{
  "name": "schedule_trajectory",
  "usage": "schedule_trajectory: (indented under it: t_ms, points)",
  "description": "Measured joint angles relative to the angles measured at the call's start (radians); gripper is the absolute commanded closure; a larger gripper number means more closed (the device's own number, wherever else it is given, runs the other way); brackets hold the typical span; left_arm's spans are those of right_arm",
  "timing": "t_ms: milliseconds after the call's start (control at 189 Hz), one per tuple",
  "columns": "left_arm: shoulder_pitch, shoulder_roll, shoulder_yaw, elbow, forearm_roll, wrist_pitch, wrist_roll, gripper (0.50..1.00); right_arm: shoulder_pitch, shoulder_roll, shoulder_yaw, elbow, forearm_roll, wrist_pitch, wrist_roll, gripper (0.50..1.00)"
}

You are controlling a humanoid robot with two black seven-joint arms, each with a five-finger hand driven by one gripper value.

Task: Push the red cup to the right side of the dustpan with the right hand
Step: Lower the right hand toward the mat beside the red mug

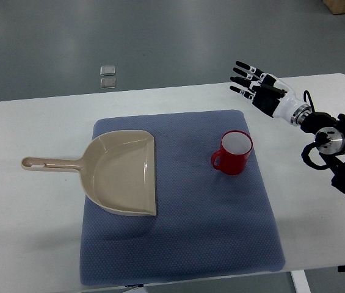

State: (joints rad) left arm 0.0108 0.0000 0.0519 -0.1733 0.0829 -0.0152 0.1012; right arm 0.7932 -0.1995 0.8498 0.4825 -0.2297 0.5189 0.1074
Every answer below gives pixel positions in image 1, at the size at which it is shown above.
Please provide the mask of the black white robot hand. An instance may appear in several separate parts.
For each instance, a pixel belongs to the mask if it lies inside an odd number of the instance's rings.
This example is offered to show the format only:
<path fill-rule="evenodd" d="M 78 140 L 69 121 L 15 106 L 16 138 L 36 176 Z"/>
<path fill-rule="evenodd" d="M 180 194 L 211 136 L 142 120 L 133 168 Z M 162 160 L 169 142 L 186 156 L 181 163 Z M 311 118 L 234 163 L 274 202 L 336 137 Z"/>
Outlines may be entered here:
<path fill-rule="evenodd" d="M 313 108 L 297 99 L 295 91 L 270 73 L 237 61 L 236 76 L 230 78 L 230 89 L 248 99 L 253 106 L 272 118 L 282 118 L 290 125 L 299 126 Z"/>

